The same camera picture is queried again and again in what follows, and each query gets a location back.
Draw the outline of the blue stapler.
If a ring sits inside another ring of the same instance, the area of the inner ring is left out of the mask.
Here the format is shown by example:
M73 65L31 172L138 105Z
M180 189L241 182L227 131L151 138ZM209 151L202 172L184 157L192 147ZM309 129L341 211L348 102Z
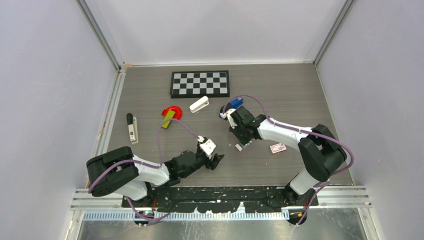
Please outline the blue stapler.
M223 110L227 111L228 109L237 109L244 103L244 99L242 97L237 97L230 101L227 105L223 105L219 110L219 118L222 119Z

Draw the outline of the black and white stapler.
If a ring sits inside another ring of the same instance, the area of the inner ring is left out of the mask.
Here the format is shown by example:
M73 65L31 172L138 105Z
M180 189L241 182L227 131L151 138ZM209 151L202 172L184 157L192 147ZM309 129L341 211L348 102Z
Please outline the black and white stapler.
M128 135L132 144L138 143L137 118L132 113L126 114Z

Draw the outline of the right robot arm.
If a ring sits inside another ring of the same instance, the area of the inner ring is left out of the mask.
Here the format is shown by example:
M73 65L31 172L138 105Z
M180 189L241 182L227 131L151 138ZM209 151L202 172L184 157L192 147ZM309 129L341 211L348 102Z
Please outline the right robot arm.
M270 198L276 205L299 205L315 185L329 180L347 159L346 152L325 125L311 128L284 124L264 114L254 116L243 106L230 108L221 117L229 122L229 131L243 147L252 140L268 140L299 151L304 168L281 193Z

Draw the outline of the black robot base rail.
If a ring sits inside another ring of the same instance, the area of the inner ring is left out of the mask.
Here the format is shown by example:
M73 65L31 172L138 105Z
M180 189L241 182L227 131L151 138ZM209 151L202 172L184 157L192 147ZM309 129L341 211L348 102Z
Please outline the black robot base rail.
M319 204L314 189L294 201L285 198L284 188L277 186L226 187L155 187L146 197L132 200L136 208L149 208L160 213L234 213L243 206L246 213L276 213L282 208L304 209Z

